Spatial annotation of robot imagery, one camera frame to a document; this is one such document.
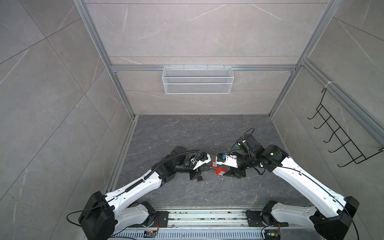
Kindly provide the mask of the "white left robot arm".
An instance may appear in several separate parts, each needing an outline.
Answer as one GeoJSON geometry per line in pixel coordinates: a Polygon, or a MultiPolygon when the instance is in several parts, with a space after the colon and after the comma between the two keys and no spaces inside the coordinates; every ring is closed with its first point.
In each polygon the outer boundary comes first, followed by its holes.
{"type": "Polygon", "coordinates": [[[107,240],[121,225],[148,223],[155,214],[149,204],[138,204],[130,214],[124,215],[123,211],[145,194],[174,179],[176,173],[189,173],[192,180],[199,178],[199,168],[210,161],[211,156],[205,152],[177,146],[135,181],[106,194],[100,191],[92,194],[84,209],[77,211],[80,216],[76,225],[81,227],[88,240],[107,240]]]}

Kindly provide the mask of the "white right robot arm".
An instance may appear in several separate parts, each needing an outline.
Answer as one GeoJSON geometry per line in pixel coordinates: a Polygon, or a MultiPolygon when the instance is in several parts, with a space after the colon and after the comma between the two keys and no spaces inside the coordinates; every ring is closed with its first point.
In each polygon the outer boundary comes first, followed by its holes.
{"type": "Polygon", "coordinates": [[[248,169],[264,169],[285,180],[312,203],[310,207],[300,207],[269,201],[260,213],[263,224],[272,227],[291,223],[311,228],[326,240],[344,239],[350,226],[355,226],[353,217],[359,201],[331,190],[284,150],[275,145],[264,148],[252,134],[253,129],[249,129],[236,140],[238,151],[230,150],[216,156],[218,165],[229,167],[224,175],[241,179],[246,177],[248,169]]]}

